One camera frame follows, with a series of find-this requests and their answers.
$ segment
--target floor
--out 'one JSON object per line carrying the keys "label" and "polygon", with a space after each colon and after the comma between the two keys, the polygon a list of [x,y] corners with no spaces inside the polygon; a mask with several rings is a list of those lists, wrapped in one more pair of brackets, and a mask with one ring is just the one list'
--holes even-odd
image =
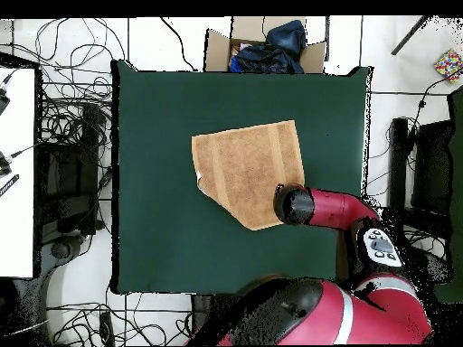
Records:
{"label": "floor", "polygon": [[[433,20],[422,30],[416,32],[411,40],[396,55],[391,50],[410,30],[419,16],[331,16],[329,30],[329,61],[325,71],[330,74],[347,74],[357,65],[372,66],[373,83],[371,96],[371,144],[370,156],[381,154],[387,149],[386,130],[394,117],[415,117],[418,103],[424,90],[441,76],[434,70],[433,63],[449,48],[463,52],[463,31],[461,21]],[[109,61],[127,59],[139,70],[189,70],[182,59],[180,43],[159,18],[105,19],[111,31],[105,35],[106,28],[101,20],[69,19],[63,22],[56,33],[58,22],[50,27],[41,27],[51,20],[16,20],[13,32],[11,23],[0,21],[0,44],[13,42],[50,58],[49,63],[61,65],[75,64],[85,59],[88,51],[83,44],[101,44],[101,54],[81,65],[75,74],[75,82],[91,84],[99,77],[100,84],[95,88],[105,88],[110,84]],[[181,36],[184,43],[184,56],[199,71],[203,68],[204,35],[207,28],[224,35],[230,34],[231,18],[171,17],[167,21]],[[36,43],[37,33],[40,44]],[[307,18],[308,42],[319,42],[325,36],[325,17]],[[31,59],[31,54],[15,45],[0,45],[0,52],[12,52],[14,55]],[[65,84],[69,81],[69,70],[54,71],[48,67],[52,83]],[[426,107],[421,111],[419,122],[426,124],[449,118],[446,95],[460,84],[450,85],[442,82],[430,91],[426,98]],[[58,97],[56,88],[47,87],[50,97]],[[105,155],[104,165],[110,164],[110,156]],[[372,180],[387,173],[387,155],[369,160],[368,179]],[[368,186],[368,193],[382,205],[386,204],[387,175],[380,177]],[[407,182],[408,202],[411,196],[411,178]],[[107,226],[111,225],[111,185],[100,196],[101,213]],[[52,276],[47,306],[49,310],[49,328],[52,333],[60,330],[78,310],[91,311],[95,304],[106,301],[106,290],[111,274],[111,237],[102,230],[93,238],[89,252],[69,265],[60,267]],[[127,296],[108,294],[109,306],[120,315],[133,322],[137,313],[137,324],[158,324],[164,330],[166,338],[178,334],[179,319],[184,319],[191,310],[190,296],[182,294],[131,294]],[[66,310],[52,309],[67,305]],[[91,314],[90,323],[98,326],[98,317]],[[123,333],[125,323],[115,315],[112,317],[115,333]],[[148,345],[146,340],[128,327],[126,345]],[[155,327],[144,330],[146,338],[152,343],[161,343],[164,335]],[[77,339],[74,332],[62,334],[60,341],[73,342]],[[170,344],[179,345],[185,340],[183,335],[176,337]]]}

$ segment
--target black device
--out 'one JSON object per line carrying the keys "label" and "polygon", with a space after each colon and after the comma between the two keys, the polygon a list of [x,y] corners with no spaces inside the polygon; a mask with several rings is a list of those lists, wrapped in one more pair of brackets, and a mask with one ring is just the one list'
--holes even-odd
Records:
{"label": "black device", "polygon": [[0,82],[0,116],[10,103],[10,99],[6,96],[6,84],[10,81],[11,77],[13,74],[19,70],[19,68],[16,68],[13,70],[8,76],[6,76],[2,82]]}
{"label": "black device", "polygon": [[101,191],[101,189],[105,188],[106,186],[109,185],[109,183],[112,180],[112,167],[109,166],[108,170],[105,172],[101,180],[99,181],[98,184],[98,190]]}
{"label": "black device", "polygon": [[82,107],[82,117],[80,143],[37,147],[43,243],[62,233],[79,230],[86,236],[98,229],[98,123],[104,117],[92,104]]}

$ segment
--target green tablecloth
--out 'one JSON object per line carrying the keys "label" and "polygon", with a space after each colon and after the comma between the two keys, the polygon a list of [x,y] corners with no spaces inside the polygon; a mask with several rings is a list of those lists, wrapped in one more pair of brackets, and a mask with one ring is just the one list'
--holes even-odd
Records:
{"label": "green tablecloth", "polygon": [[118,291],[233,293],[269,273],[333,277],[335,231],[245,229],[197,189],[191,137],[294,119],[306,184],[358,195],[368,75],[143,72],[113,62]]}
{"label": "green tablecloth", "polygon": [[463,303],[463,87],[451,93],[448,99],[450,119],[455,125],[455,133],[449,143],[453,163],[450,200],[453,233],[449,250],[455,277],[448,285],[436,286],[435,291],[441,302]]}

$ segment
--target brown towel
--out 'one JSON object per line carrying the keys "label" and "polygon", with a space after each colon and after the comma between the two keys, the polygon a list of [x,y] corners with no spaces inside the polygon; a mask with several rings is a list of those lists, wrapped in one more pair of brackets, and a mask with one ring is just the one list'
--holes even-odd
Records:
{"label": "brown towel", "polygon": [[304,184],[293,120],[192,137],[198,187],[251,230],[281,222],[273,211],[279,183]]}

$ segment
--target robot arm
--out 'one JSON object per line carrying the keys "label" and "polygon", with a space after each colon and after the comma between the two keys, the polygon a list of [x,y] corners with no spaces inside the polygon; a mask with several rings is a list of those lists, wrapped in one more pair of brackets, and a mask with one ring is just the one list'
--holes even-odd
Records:
{"label": "robot arm", "polygon": [[431,333],[400,255],[372,208],[349,194],[299,184],[279,185],[273,203],[284,223],[341,230],[347,291],[315,278],[273,278],[206,323],[187,345],[421,343]]}

